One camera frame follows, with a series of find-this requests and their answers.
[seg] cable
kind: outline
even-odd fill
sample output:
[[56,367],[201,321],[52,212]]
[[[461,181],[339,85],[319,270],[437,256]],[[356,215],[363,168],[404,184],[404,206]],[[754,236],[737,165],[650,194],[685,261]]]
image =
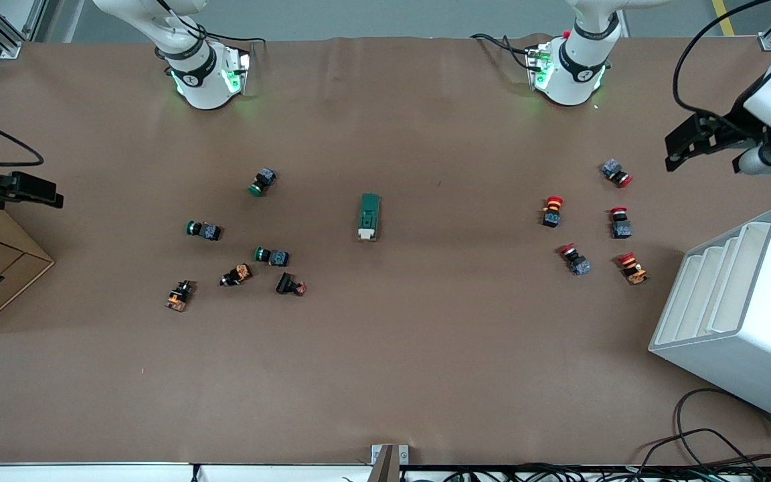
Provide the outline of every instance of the cable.
[[[489,40],[490,42],[493,42],[493,43],[494,43],[494,44],[495,44],[497,47],[499,47],[499,49],[503,49],[503,50],[505,50],[505,51],[506,51],[506,50],[511,50],[511,52],[514,52],[514,51],[512,50],[512,47],[511,47],[511,49],[508,49],[508,46],[506,46],[506,45],[505,45],[505,44],[503,44],[502,42],[499,42],[499,40],[497,40],[497,39],[495,39],[494,37],[491,37],[491,36],[489,36],[489,35],[487,35],[487,34],[485,34],[485,33],[476,33],[475,35],[472,35],[471,37],[469,37],[469,39],[483,39],[483,40]],[[525,53],[525,51],[524,51],[524,50],[517,50],[515,53],[521,53],[521,54],[524,54],[524,53]]]
[[8,139],[12,143],[15,143],[16,145],[22,147],[22,149],[27,150],[31,153],[34,157],[37,158],[37,161],[32,162],[0,162],[0,167],[31,167],[32,165],[41,165],[44,162],[44,156],[40,155],[39,152],[32,149],[31,146],[29,146],[27,143],[24,143],[23,141],[17,139],[16,137],[13,137],[13,135],[8,134],[5,131],[2,131],[0,129],[0,135],[1,137],[4,137],[5,139]]
[[[746,458],[748,461],[752,461],[755,463],[756,461],[762,461],[765,459],[771,459],[771,454],[755,454],[755,455],[746,455]],[[722,461],[721,463],[707,463],[708,467],[732,467],[735,463],[738,463],[736,459],[731,459],[730,461]]]
[[[640,464],[640,466],[639,466],[638,470],[636,471],[636,473],[634,473],[634,478],[635,478],[635,479],[638,479],[638,477],[640,476],[640,474],[642,474],[642,472],[645,470],[645,467],[648,465],[648,461],[651,459],[651,457],[652,457],[652,455],[654,454],[654,452],[656,451],[656,449],[660,448],[660,447],[661,447],[661,446],[663,446],[663,445],[666,445],[667,443],[671,443],[671,442],[674,442],[674,441],[677,441],[677,440],[680,440],[680,441],[685,441],[685,437],[686,437],[686,436],[689,436],[689,435],[694,435],[695,433],[701,433],[701,432],[709,432],[709,433],[712,433],[712,434],[713,434],[713,435],[715,435],[715,436],[718,436],[718,437],[719,437],[719,438],[722,440],[722,442],[726,443],[728,446],[731,446],[731,447],[734,449],[734,451],[735,451],[735,452],[737,452],[737,453],[738,453],[738,454],[739,454],[741,457],[743,457],[743,458],[744,458],[744,457],[746,457],[746,456],[745,456],[745,455],[744,455],[742,452],[739,452],[739,451],[738,451],[738,449],[736,448],[736,446],[734,446],[734,445],[733,445],[731,442],[729,442],[729,441],[728,441],[728,439],[726,439],[726,438],[725,438],[725,436],[722,436],[722,435],[721,435],[720,433],[718,433],[718,431],[716,431],[716,430],[713,430],[713,429],[709,429],[709,428],[701,428],[701,429],[694,429],[694,430],[689,430],[689,431],[685,431],[685,432],[683,432],[683,431],[680,431],[680,433],[679,433],[679,434],[677,434],[677,435],[674,435],[674,436],[668,436],[668,437],[666,437],[666,438],[662,439],[661,441],[659,441],[659,442],[655,443],[655,444],[654,444],[654,445],[651,447],[651,449],[649,449],[649,451],[648,451],[648,452],[647,452],[647,454],[645,455],[645,459],[642,461],[642,464]],[[703,464],[703,463],[701,463],[701,461],[699,461],[697,457],[694,457],[694,459],[695,459],[696,461],[698,461],[698,467],[703,467],[703,469],[707,469],[707,467],[705,467],[705,466],[704,466],[704,464]],[[709,469],[707,469],[707,470],[708,470],[708,471],[709,471],[709,472],[710,472],[710,473],[711,473],[713,476],[715,476],[715,473],[713,473],[713,472],[712,472],[711,470],[709,470]]]
[[[727,397],[730,397],[730,398],[732,398],[734,400],[737,400],[737,402],[740,402],[740,403],[742,403],[742,404],[744,404],[746,406],[749,406],[749,408],[752,408],[762,418],[766,419],[766,421],[769,422],[769,424],[771,424],[771,415],[767,414],[767,412],[764,412],[764,411],[762,411],[759,408],[756,408],[756,406],[750,404],[749,402],[746,402],[745,400],[741,399],[740,397],[735,396],[735,394],[732,394],[732,393],[730,393],[728,391],[725,391],[725,390],[720,390],[719,388],[697,388],[696,390],[692,390],[688,394],[685,394],[682,398],[680,398],[680,401],[677,402],[677,405],[674,408],[674,419],[675,419],[675,422],[676,422],[676,425],[677,425],[677,433],[682,433],[683,432],[683,405],[685,405],[686,400],[688,400],[690,397],[694,396],[695,394],[700,394],[700,393],[722,394],[722,396],[727,396]],[[727,443],[729,446],[732,446],[731,442],[727,442],[724,436],[722,436],[721,438],[722,438],[722,441]],[[682,436],[680,438],[680,442],[683,443],[683,446],[686,448],[686,451],[689,453],[689,455],[691,455],[692,459],[697,461],[698,465],[700,465],[700,466],[704,467],[704,469],[706,469],[707,467],[705,467],[704,464],[697,458],[697,455],[695,455],[695,453],[692,451],[691,447],[689,446],[689,443],[686,442],[685,436]],[[740,452],[739,449],[737,449],[736,447],[733,447],[733,446],[732,446],[732,448],[734,449],[735,452],[737,452],[737,455],[739,455],[741,458],[743,458],[743,459],[746,458],[746,456],[743,455]]]
[[456,477],[460,477],[460,476],[462,476],[462,474],[463,474],[463,472],[462,472],[462,471],[461,471],[461,472],[455,472],[455,473],[452,473],[452,474],[450,474],[450,475],[448,476],[448,478],[447,478],[447,479],[443,480],[442,482],[451,482],[451,481],[452,481],[453,479],[455,479]]
[[[489,472],[487,472],[486,470],[474,470],[474,471],[472,471],[472,472],[471,472],[471,476],[475,477],[475,479],[477,479],[477,476],[475,475],[475,472],[477,472],[477,473],[483,473],[484,475],[486,475],[487,477],[489,477],[489,478],[490,478],[490,480],[493,480],[494,482],[501,482],[501,480],[499,480],[499,478],[498,478],[498,477],[493,477],[493,474],[492,474],[492,473],[489,473]],[[510,477],[508,477],[508,476],[507,476],[507,474],[505,474],[505,477],[507,478],[507,479],[506,479],[506,482],[512,482],[512,479],[511,479]]]
[[[677,408],[674,409],[675,410],[675,416],[676,416],[677,420],[679,420],[679,412],[677,411],[678,408],[682,408],[682,405],[677,405]],[[731,448],[731,450],[734,451],[737,454],[737,456],[740,458],[740,461],[743,461],[743,463],[750,464],[750,466],[752,466],[753,470],[755,470],[756,472],[761,473],[761,475],[763,475],[763,476],[766,476],[766,474],[763,473],[763,470],[761,470],[758,466],[756,466],[754,463],[749,461],[747,456],[745,454],[743,454],[743,452],[740,449],[738,449],[736,445],[731,443],[731,441],[728,440],[725,436],[721,435],[720,433],[718,433],[718,431],[713,430],[713,429],[704,429],[704,431],[707,431],[708,433],[712,433],[713,435],[718,436],[719,439],[721,439],[721,441],[725,443],[725,445],[729,446]],[[677,433],[683,433],[682,424],[677,424]],[[713,472],[713,470],[711,470],[709,467],[707,467],[703,463],[703,461],[698,459],[697,455],[695,455],[695,453],[689,448],[689,443],[686,442],[686,436],[680,437],[680,442],[683,443],[683,446],[686,448],[686,451],[689,453],[689,455],[691,455],[691,457],[695,461],[695,463],[698,464],[699,469],[704,470],[704,472],[709,473],[711,476],[715,477],[716,479],[719,479],[721,482],[728,482],[726,479],[722,479],[719,476],[719,474],[717,474],[716,472]]]
[[680,98],[680,92],[679,92],[679,80],[680,80],[680,70],[683,67],[683,62],[686,60],[686,57],[688,57],[689,52],[692,51],[692,48],[695,46],[695,44],[698,42],[698,40],[701,39],[701,37],[704,36],[704,34],[707,33],[707,31],[710,30],[710,28],[715,27],[716,25],[719,25],[719,22],[723,21],[723,19],[728,18],[731,15],[736,15],[739,12],[742,12],[744,10],[750,9],[752,7],[756,7],[762,3],[771,2],[771,0],[752,0],[752,2],[744,3],[743,5],[740,5],[736,9],[730,9],[728,12],[722,13],[722,15],[719,15],[713,21],[710,21],[706,27],[701,28],[701,31],[698,31],[697,34],[695,34],[695,37],[692,37],[692,40],[689,41],[689,45],[686,46],[686,48],[683,50],[683,53],[680,55],[679,60],[677,60],[677,67],[674,68],[674,76],[672,77],[672,86],[671,91],[674,95],[674,101],[677,102],[677,104],[680,107],[683,107],[685,110],[690,110],[691,112],[701,114],[703,116],[710,116],[710,118],[718,119],[719,122],[723,122],[728,127],[734,129],[738,133],[745,134],[747,137],[749,135],[747,132],[743,131],[740,127],[729,121],[728,119],[723,118],[722,116],[719,116],[719,114],[716,114],[715,112],[712,112],[712,110],[707,109],[701,109],[700,107],[691,106],[690,104],[687,104],[683,102],[682,98]]
[[522,60],[519,60],[519,58],[517,57],[517,53],[518,53],[518,54],[522,54],[522,55],[526,55],[526,54],[527,54],[527,51],[529,51],[529,49],[531,49],[531,48],[533,48],[533,47],[536,47],[537,45],[534,45],[534,46],[527,46],[527,47],[525,47],[525,48],[524,48],[524,49],[522,49],[522,50],[520,50],[520,49],[516,49],[516,48],[514,48],[514,47],[511,45],[511,41],[507,39],[507,35],[503,35],[503,36],[502,36],[502,42],[504,42],[504,43],[502,43],[502,42],[499,42],[499,40],[493,39],[493,37],[491,37],[491,36],[489,36],[489,35],[487,35],[487,34],[485,34],[485,33],[476,33],[475,35],[472,35],[470,38],[471,38],[471,39],[483,39],[483,40],[489,40],[490,42],[493,42],[493,43],[494,43],[494,44],[495,44],[497,47],[501,48],[502,50],[505,50],[505,51],[511,52],[511,55],[512,55],[512,57],[513,57],[513,60],[514,60],[514,61],[515,61],[515,62],[516,62],[516,63],[517,63],[517,64],[518,64],[520,67],[522,67],[522,68],[525,68],[526,70],[531,70],[532,72],[539,72],[539,71],[541,71],[541,68],[539,68],[539,67],[535,67],[535,66],[533,66],[533,65],[527,65],[527,64],[526,64],[526,63],[524,63]]
[[[197,27],[195,25],[190,25],[186,21],[184,21],[182,18],[180,18],[180,16],[176,12],[174,12],[174,10],[171,9],[169,4],[166,3],[165,0],[157,0],[157,3],[159,3],[159,6],[162,7],[163,9],[165,9],[168,13],[171,13],[172,15],[174,15],[175,18],[177,18],[178,21],[180,21],[183,25],[186,25],[186,27],[190,29],[190,30],[187,30],[189,35],[192,35],[192,37],[195,37],[198,40],[203,40],[206,37],[211,37],[212,39],[235,40],[235,41],[238,41],[238,42],[256,42],[256,41],[260,40],[264,44],[266,43],[266,40],[265,39],[261,39],[261,37],[248,37],[248,39],[247,39],[246,37],[229,37],[229,36],[226,36],[226,35],[219,35],[218,33],[212,33],[211,31],[206,30],[198,22],[196,22],[196,24],[195,24]],[[193,34],[192,30],[198,31],[198,36]]]

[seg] wire bundle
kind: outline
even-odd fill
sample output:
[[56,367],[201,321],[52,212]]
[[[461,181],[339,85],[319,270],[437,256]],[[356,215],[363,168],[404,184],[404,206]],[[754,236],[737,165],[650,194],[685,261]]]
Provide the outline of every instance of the wire bundle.
[[[683,431],[683,407],[692,396],[702,393],[715,393],[730,397],[737,402],[741,402],[748,408],[753,409],[760,416],[765,418],[771,425],[771,415],[756,408],[740,397],[734,396],[725,390],[719,388],[698,388],[692,390],[680,398],[674,408],[674,424],[677,429],[677,435],[668,436],[654,443],[638,466],[576,466],[576,465],[553,465],[545,463],[526,463],[516,466],[409,466],[404,467],[405,473],[410,471],[452,471],[444,482],[454,482],[455,480],[465,480],[468,482],[479,482],[478,474],[484,475],[490,480],[496,482],[645,482],[645,479],[673,479],[673,480],[691,480],[700,482],[731,482],[724,476],[743,475],[750,477],[752,482],[771,482],[771,467],[758,466],[758,461],[771,460],[771,454],[746,455],[727,439],[718,430],[711,428],[699,428]],[[717,437],[722,443],[725,443],[737,457],[725,461],[714,461],[713,463],[704,463],[694,451],[687,437],[698,433],[709,433]],[[682,467],[649,466],[651,457],[660,447],[669,445],[669,443],[679,441],[683,448],[688,452],[695,465]],[[518,473],[533,473],[532,476],[522,479]],[[505,479],[499,479],[493,476],[493,473],[501,473]]]
[[522,60],[520,60],[520,59],[517,57],[517,53],[518,53],[518,54],[521,54],[521,55],[525,55],[525,54],[527,54],[527,52],[529,52],[529,49],[533,49],[533,48],[535,48],[537,45],[534,45],[534,46],[527,46],[527,47],[525,47],[524,49],[517,49],[517,48],[514,48],[514,47],[511,45],[511,40],[508,40],[508,37],[507,37],[507,35],[503,35],[503,36],[502,36],[502,38],[501,38],[501,42],[499,42],[499,40],[493,39],[493,37],[491,37],[491,36],[489,36],[489,35],[487,35],[487,34],[485,34],[485,33],[476,33],[475,35],[472,35],[471,37],[469,37],[469,39],[483,39],[483,40],[489,40],[490,42],[492,42],[493,44],[495,44],[497,47],[499,47],[499,48],[501,48],[501,49],[503,49],[503,50],[505,50],[505,51],[511,52],[511,57],[513,57],[513,60],[514,60],[514,61],[515,61],[517,64],[519,64],[519,66],[520,66],[520,67],[522,67],[522,68],[526,68],[526,70],[531,70],[531,71],[533,71],[533,72],[539,72],[539,71],[541,71],[541,70],[540,70],[538,67],[535,67],[535,66],[533,66],[533,65],[527,65],[526,63],[524,63]]

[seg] black cable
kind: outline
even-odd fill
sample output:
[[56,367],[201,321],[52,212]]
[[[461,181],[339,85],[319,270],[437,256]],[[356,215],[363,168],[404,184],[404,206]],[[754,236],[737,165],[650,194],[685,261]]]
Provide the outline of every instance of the black cable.
[[539,71],[541,71],[541,68],[535,67],[533,65],[527,65],[526,63],[524,63],[522,60],[520,60],[517,57],[517,53],[518,54],[522,54],[522,55],[526,55],[527,51],[529,51],[530,48],[533,48],[533,47],[536,47],[536,46],[527,46],[527,47],[525,47],[522,50],[516,49],[516,48],[514,48],[511,45],[511,41],[507,39],[507,35],[503,35],[502,38],[501,38],[502,42],[504,42],[504,43],[499,42],[499,40],[493,39],[493,37],[491,37],[491,36],[489,36],[489,35],[487,35],[485,33],[476,33],[475,35],[472,35],[470,38],[471,39],[489,40],[490,42],[493,42],[497,47],[499,47],[499,48],[501,48],[501,49],[503,49],[505,51],[511,52],[511,56],[513,57],[513,60],[520,67],[525,68],[526,70],[531,70],[532,72],[539,72]]
[[514,480],[514,482],[526,482],[526,480],[523,480],[520,476],[517,475],[516,470],[508,470],[506,472],[502,472],[505,474],[505,476],[508,478],[508,480]]
[[[679,434],[677,434],[677,435],[668,436],[668,437],[666,437],[666,438],[664,438],[664,439],[660,440],[659,442],[657,442],[657,443],[654,443],[654,445],[651,447],[651,449],[649,449],[649,451],[648,451],[648,452],[647,452],[647,454],[645,455],[645,459],[642,461],[642,464],[640,464],[640,466],[639,466],[639,468],[638,468],[637,472],[636,472],[636,473],[634,473],[634,476],[633,476],[633,477],[634,477],[635,479],[639,479],[638,477],[639,477],[639,476],[640,476],[640,474],[642,474],[642,472],[645,470],[645,467],[648,465],[648,461],[650,461],[650,460],[651,460],[651,457],[652,457],[652,455],[654,454],[654,452],[656,451],[656,449],[660,448],[660,447],[661,447],[661,446],[663,446],[663,445],[666,445],[667,443],[675,442],[675,441],[677,441],[677,440],[683,441],[683,440],[685,440],[685,437],[686,437],[686,436],[689,436],[689,435],[694,435],[695,433],[701,433],[701,432],[709,432],[709,433],[713,433],[713,435],[716,435],[716,436],[718,436],[718,437],[719,437],[719,438],[720,438],[720,439],[721,439],[723,442],[725,442],[725,443],[727,443],[728,445],[731,445],[731,446],[732,446],[731,442],[729,442],[729,441],[728,441],[728,439],[726,439],[726,438],[725,438],[725,436],[722,436],[720,433],[718,433],[716,430],[713,430],[713,429],[709,429],[709,428],[701,428],[701,429],[694,429],[694,430],[689,430],[689,431],[685,431],[685,432],[681,431],[681,432],[680,432]],[[704,466],[703,466],[703,463],[700,463],[700,461],[699,461],[698,467],[704,467]]]
[[24,143],[23,141],[17,139],[16,137],[13,137],[13,135],[10,135],[7,132],[2,131],[2,129],[0,129],[0,135],[1,137],[8,139],[12,143],[15,143],[17,146],[22,147],[22,149],[27,150],[28,152],[31,153],[31,155],[37,158],[37,161],[32,161],[32,162],[0,162],[0,167],[31,167],[32,165],[43,164],[44,156],[40,155],[39,152],[32,149],[31,146],[29,146],[27,143]]
[[[469,37],[469,39],[483,39],[483,40],[487,40],[489,42],[494,43],[497,47],[499,47],[499,49],[502,49],[502,50],[505,50],[505,51],[508,50],[508,47],[504,43],[502,43],[501,41],[495,39],[495,37],[489,36],[489,35],[487,35],[485,33],[476,33],[475,35],[472,35],[471,37]],[[517,50],[516,53],[524,54],[525,51],[524,50]]]
[[456,478],[456,477],[459,477],[459,476],[461,476],[462,474],[463,474],[463,472],[462,472],[462,471],[460,471],[460,472],[455,472],[455,473],[452,473],[452,474],[450,474],[450,475],[448,476],[448,478],[447,478],[447,479],[443,480],[442,482],[451,482],[451,481],[452,481],[454,478]]
[[[582,473],[578,470],[574,470],[571,467],[567,466],[556,466],[552,464],[547,463],[540,463],[540,464],[534,464],[536,467],[548,467],[548,469],[553,470],[557,473],[561,473],[565,478],[568,480],[568,482],[586,482],[584,476],[582,476]],[[579,476],[579,480],[576,481],[575,477],[570,476],[570,473],[575,473]]]
[[548,475],[554,476],[557,482],[565,482],[561,479],[561,475],[557,471],[549,470],[548,464],[522,464],[514,467],[514,469],[523,472],[536,472],[531,477],[526,479],[526,482],[539,482],[539,480],[545,479]]
[[[688,394],[685,394],[682,398],[680,398],[680,401],[677,402],[677,406],[674,408],[674,412],[675,412],[674,418],[675,418],[675,421],[676,421],[676,424],[677,424],[677,433],[682,433],[682,431],[683,431],[683,421],[682,421],[682,418],[683,418],[683,405],[685,405],[686,400],[688,400],[690,397],[694,396],[695,394],[700,394],[700,393],[722,394],[722,396],[727,396],[729,398],[737,400],[737,402],[740,402],[743,405],[749,406],[749,408],[753,409],[762,418],[766,419],[766,421],[769,422],[769,424],[771,424],[771,415],[770,414],[767,414],[767,412],[764,412],[761,409],[756,408],[756,406],[750,404],[749,402],[746,402],[745,400],[741,399],[738,396],[735,396],[735,394],[732,394],[732,393],[730,393],[728,391],[725,391],[725,390],[720,390],[719,388],[697,388],[696,390],[692,390]],[[698,458],[695,456],[694,452],[692,452],[692,449],[689,446],[689,443],[686,442],[686,440],[685,440],[685,436],[682,437],[682,439],[680,439],[680,442],[683,443],[683,446],[686,448],[686,451],[689,453],[689,455],[691,455],[692,459],[697,461],[698,464],[703,467],[704,464],[701,463],[701,461],[699,461]],[[737,455],[739,455],[741,458],[746,458],[746,456],[743,455],[741,452],[739,452],[738,449],[735,448],[735,447],[734,447],[734,451],[737,452]]]
[[[487,476],[487,477],[489,477],[490,479],[492,479],[492,480],[495,480],[495,482],[501,482],[501,480],[499,480],[499,478],[498,478],[498,477],[493,477],[493,474],[492,474],[492,473],[489,473],[489,472],[487,472],[486,470],[474,470],[474,471],[472,471],[472,473],[473,473],[473,474],[474,474],[475,472],[477,472],[477,473],[483,473],[484,475],[486,475],[486,476]],[[505,477],[507,478],[507,479],[505,480],[506,482],[512,482],[512,479],[511,479],[510,477],[508,477],[508,475],[507,475],[506,473],[505,473]]]
[[206,37],[212,37],[212,39],[225,39],[225,40],[235,40],[239,42],[256,42],[261,41],[263,43],[266,43],[265,39],[261,39],[261,37],[229,37],[226,35],[219,35],[218,33],[212,33],[212,31],[206,30],[201,24],[198,24],[196,22],[195,25],[190,25],[186,21],[184,21],[182,18],[180,18],[180,15],[178,15],[174,10],[171,9],[168,3],[165,2],[165,0],[157,0],[157,3],[159,3],[159,6],[165,9],[168,13],[171,13],[175,16],[175,18],[178,19],[183,25],[186,25],[189,29],[198,31],[198,36],[195,36],[195,34],[192,33],[191,30],[187,30],[190,36],[195,37],[198,40],[203,40]]
[[[762,461],[766,459],[771,459],[771,454],[755,454],[755,455],[746,455],[746,458],[748,461],[753,461],[755,463],[756,461]],[[707,463],[706,465],[708,467],[732,467],[734,464],[740,463],[736,459],[731,459],[730,461],[717,461],[716,463]]]
[[[679,412],[677,411],[677,408],[675,408],[674,410],[675,410],[675,417],[677,418],[677,421],[679,421]],[[733,443],[731,443],[731,441],[730,441],[730,440],[728,440],[728,439],[727,439],[727,437],[725,437],[725,436],[721,435],[720,433],[718,433],[718,431],[716,431],[716,430],[713,430],[713,429],[703,429],[703,430],[704,430],[704,431],[706,431],[707,433],[711,433],[711,434],[713,434],[713,435],[715,435],[715,436],[718,436],[718,437],[719,437],[719,439],[720,439],[722,442],[724,442],[724,443],[725,443],[725,445],[729,446],[729,447],[731,448],[731,450],[732,450],[732,451],[734,451],[734,452],[737,454],[737,457],[738,457],[738,458],[740,458],[740,461],[741,461],[742,463],[747,463],[747,464],[750,464],[750,466],[752,466],[753,470],[755,470],[756,472],[759,472],[759,473],[761,473],[761,475],[763,475],[763,476],[765,476],[765,475],[766,475],[765,473],[763,473],[763,470],[761,470],[761,469],[760,469],[758,466],[756,466],[756,464],[755,464],[755,463],[753,463],[752,461],[750,461],[750,460],[749,460],[749,458],[747,458],[747,456],[746,456],[745,454],[743,454],[743,452],[742,452],[742,451],[741,451],[739,448],[737,448],[737,446],[736,446],[736,445],[734,445]],[[683,433],[683,427],[682,427],[682,424],[677,424],[677,433]],[[705,465],[705,464],[703,463],[703,461],[701,461],[700,459],[698,459],[697,455],[695,455],[695,453],[694,453],[694,452],[691,450],[691,448],[689,448],[689,443],[688,443],[688,442],[686,442],[686,436],[682,436],[682,437],[680,437],[680,442],[682,442],[682,443],[683,443],[683,446],[686,448],[686,451],[689,453],[689,456],[690,456],[690,457],[692,457],[692,460],[694,460],[694,461],[695,461],[695,463],[697,463],[697,467],[698,467],[698,469],[701,469],[701,470],[703,470],[704,472],[706,472],[706,473],[709,473],[709,475],[712,475],[712,476],[714,476],[716,479],[719,479],[719,480],[721,480],[722,482],[727,482],[727,480],[726,480],[726,479],[723,479],[723,478],[722,478],[722,476],[719,476],[719,474],[718,474],[718,473],[716,473],[716,472],[713,472],[713,470],[712,470],[712,469],[710,469],[710,467],[708,467],[707,465]]]
[[707,31],[710,30],[710,28],[715,27],[716,25],[719,25],[723,19],[728,18],[731,15],[736,15],[739,12],[742,12],[744,10],[750,9],[752,7],[756,7],[762,3],[771,2],[771,0],[752,0],[752,2],[744,3],[743,5],[740,5],[736,9],[730,9],[728,12],[722,13],[722,15],[719,15],[713,21],[710,21],[706,27],[701,28],[701,31],[698,31],[698,33],[695,34],[695,37],[692,37],[692,40],[689,41],[689,45],[686,46],[686,48],[683,50],[683,53],[680,55],[679,60],[677,60],[677,67],[674,68],[674,76],[672,77],[672,85],[671,85],[671,92],[674,96],[674,101],[677,102],[677,104],[680,107],[683,107],[685,110],[690,110],[691,112],[695,112],[697,114],[701,114],[703,116],[710,116],[710,118],[718,119],[719,122],[723,122],[728,127],[734,129],[737,132],[740,132],[741,134],[745,134],[747,137],[749,137],[749,134],[747,132],[743,131],[740,127],[735,125],[734,123],[728,121],[728,119],[723,118],[722,116],[719,116],[719,114],[716,114],[715,112],[712,112],[712,110],[707,109],[701,109],[700,107],[691,106],[690,104],[687,104],[683,102],[682,98],[680,98],[680,92],[679,92],[679,80],[680,80],[680,70],[683,67],[683,62],[686,60],[686,57],[688,57],[689,52],[692,51],[692,48],[695,46],[695,44],[698,42],[698,40],[701,39],[701,37],[704,36],[704,34],[707,33]]

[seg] table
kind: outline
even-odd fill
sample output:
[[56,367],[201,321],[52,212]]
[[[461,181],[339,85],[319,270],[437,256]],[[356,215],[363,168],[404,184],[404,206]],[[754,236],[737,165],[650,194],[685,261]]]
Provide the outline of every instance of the table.
[[[255,48],[254,97],[214,112],[174,93],[153,46],[24,46],[0,64],[0,127],[66,202],[9,208],[56,265],[0,313],[0,461],[352,463],[382,442],[413,463],[639,461],[706,385],[647,351],[683,253],[771,208],[734,153],[666,173],[683,46],[622,39],[605,86],[566,108],[474,40],[276,42]],[[751,37],[705,39],[682,95],[725,112],[768,62]],[[599,174],[610,157],[626,189]],[[264,165],[279,180],[256,199]],[[363,192],[382,196],[376,244],[354,241]],[[629,240],[609,236],[620,204]],[[185,236],[189,220],[226,235]],[[304,298],[273,293],[259,245],[290,251]],[[644,286],[613,262],[630,250]],[[219,287],[239,262],[256,276]],[[178,314],[163,303],[184,278]],[[694,402],[687,427],[771,452],[750,410]]]

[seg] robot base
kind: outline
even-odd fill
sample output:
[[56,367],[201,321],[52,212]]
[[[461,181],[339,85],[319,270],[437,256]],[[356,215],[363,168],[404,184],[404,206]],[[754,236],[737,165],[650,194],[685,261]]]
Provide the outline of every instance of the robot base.
[[543,92],[549,100],[562,106],[578,106],[600,87],[600,79],[606,72],[603,67],[596,74],[596,80],[576,82],[571,73],[561,65],[560,49],[563,37],[555,37],[551,42],[539,45],[526,54],[526,64],[540,69],[539,72],[528,70],[529,85],[532,90]]
[[224,106],[237,94],[244,94],[248,79],[249,54],[240,55],[238,49],[227,47],[220,42],[211,42],[220,59],[213,70],[204,78],[201,86],[187,85],[187,76],[178,79],[174,74],[177,92],[196,109],[210,110]]

